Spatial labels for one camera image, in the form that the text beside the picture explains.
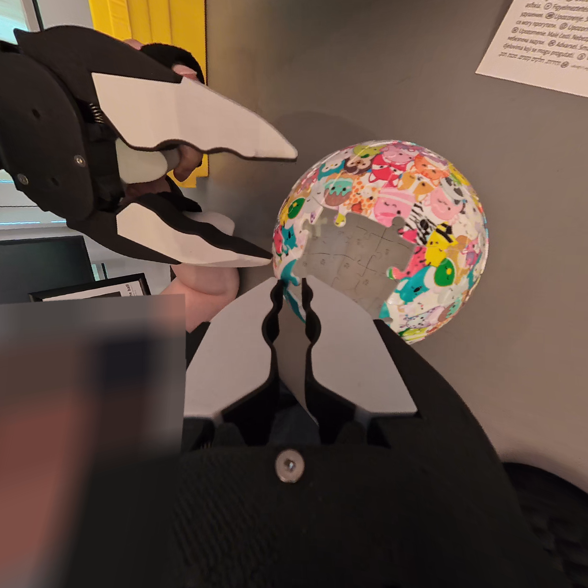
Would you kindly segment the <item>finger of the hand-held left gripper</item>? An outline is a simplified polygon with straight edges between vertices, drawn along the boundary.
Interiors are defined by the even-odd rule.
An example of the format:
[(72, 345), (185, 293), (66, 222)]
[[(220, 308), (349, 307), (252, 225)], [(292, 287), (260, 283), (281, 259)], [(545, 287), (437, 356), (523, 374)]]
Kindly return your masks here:
[(170, 195), (144, 195), (116, 215), (118, 236), (173, 261), (201, 267), (265, 266), (272, 254), (235, 237), (235, 223), (217, 212), (187, 210), (189, 199), (174, 203)]
[(121, 138), (156, 151), (172, 143), (246, 159), (296, 160), (296, 148), (268, 121), (186, 77), (179, 83), (92, 73), (98, 103)]

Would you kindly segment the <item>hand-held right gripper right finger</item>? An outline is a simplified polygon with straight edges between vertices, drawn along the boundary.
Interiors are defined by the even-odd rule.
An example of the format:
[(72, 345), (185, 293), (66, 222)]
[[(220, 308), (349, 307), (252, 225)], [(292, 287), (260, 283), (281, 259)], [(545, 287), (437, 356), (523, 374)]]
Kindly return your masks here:
[(303, 279), (306, 406), (318, 420), (413, 416), (417, 412), (371, 315), (315, 276)]

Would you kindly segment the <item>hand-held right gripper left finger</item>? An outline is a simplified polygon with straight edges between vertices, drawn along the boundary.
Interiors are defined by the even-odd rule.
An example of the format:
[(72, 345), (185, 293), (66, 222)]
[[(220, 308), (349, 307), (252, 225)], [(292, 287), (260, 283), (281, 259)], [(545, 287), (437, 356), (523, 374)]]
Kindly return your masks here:
[(220, 422), (270, 385), (282, 305), (283, 283), (270, 277), (198, 327), (200, 340), (186, 371), (184, 417)]

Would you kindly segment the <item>colourful puzzle ball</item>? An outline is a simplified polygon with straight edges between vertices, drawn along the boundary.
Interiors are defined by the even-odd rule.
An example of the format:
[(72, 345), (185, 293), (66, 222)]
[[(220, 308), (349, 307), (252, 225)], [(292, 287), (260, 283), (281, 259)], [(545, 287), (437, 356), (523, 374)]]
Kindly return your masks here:
[(273, 232), (273, 269), (305, 322), (302, 279), (315, 276), (406, 342), (464, 307), (489, 254), (472, 184), (441, 155), (406, 141), (329, 154), (290, 189)]

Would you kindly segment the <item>person's left forearm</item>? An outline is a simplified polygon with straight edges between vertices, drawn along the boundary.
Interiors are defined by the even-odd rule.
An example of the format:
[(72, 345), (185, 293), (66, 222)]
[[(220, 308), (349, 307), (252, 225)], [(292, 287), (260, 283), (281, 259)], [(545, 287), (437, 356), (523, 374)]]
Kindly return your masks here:
[(163, 295), (183, 295), (185, 298), (186, 330), (191, 333), (203, 322), (209, 322), (233, 302), (239, 291), (237, 268), (217, 268), (189, 265), (172, 268), (175, 278)]

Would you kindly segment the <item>person's left hand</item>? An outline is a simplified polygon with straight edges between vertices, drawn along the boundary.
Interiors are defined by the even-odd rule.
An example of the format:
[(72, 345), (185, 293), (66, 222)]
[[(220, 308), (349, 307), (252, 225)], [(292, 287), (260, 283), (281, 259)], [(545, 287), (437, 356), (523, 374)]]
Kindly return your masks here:
[[(159, 62), (170, 67), (178, 75), (202, 84), (205, 83), (202, 68), (190, 52), (164, 43), (149, 43), (145, 45), (138, 40), (126, 40), (125, 43), (156, 58)], [(173, 175), (176, 180), (183, 182), (188, 179), (196, 168), (201, 166), (203, 154), (187, 145), (180, 145), (178, 149), (180, 158), (179, 163), (173, 169)], [(125, 188), (123, 201), (130, 202), (146, 194), (171, 193), (172, 186), (168, 180), (169, 177), (164, 175), (151, 182), (129, 184)]]

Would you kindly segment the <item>black framed white sign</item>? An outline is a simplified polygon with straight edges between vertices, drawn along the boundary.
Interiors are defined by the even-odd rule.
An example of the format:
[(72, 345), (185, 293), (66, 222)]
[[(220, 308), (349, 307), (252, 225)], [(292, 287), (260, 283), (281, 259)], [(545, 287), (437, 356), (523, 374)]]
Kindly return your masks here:
[(151, 291), (143, 273), (113, 277), (83, 285), (67, 286), (30, 293), (31, 302), (90, 298), (150, 296)]

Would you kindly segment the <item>yellow plastic bin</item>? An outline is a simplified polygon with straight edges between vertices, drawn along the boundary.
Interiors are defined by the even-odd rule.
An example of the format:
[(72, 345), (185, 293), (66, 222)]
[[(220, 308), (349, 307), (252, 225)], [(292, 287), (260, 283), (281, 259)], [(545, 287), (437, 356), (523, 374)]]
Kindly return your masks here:
[(89, 1), (89, 7), (97, 31), (180, 47), (194, 56), (208, 80), (206, 1)]

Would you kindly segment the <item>black monitor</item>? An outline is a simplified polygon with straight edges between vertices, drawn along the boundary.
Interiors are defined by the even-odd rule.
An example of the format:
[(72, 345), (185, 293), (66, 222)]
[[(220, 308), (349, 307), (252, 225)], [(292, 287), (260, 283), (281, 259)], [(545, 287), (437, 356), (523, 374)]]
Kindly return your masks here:
[(1, 241), (1, 304), (29, 302), (29, 294), (94, 281), (81, 236)]

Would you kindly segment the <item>white instruction leaflet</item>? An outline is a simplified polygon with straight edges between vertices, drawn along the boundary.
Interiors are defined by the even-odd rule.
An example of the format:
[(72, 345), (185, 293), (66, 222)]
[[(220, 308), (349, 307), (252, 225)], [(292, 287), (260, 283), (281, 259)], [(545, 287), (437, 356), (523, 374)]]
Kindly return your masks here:
[(587, 98), (587, 1), (512, 1), (476, 73)]

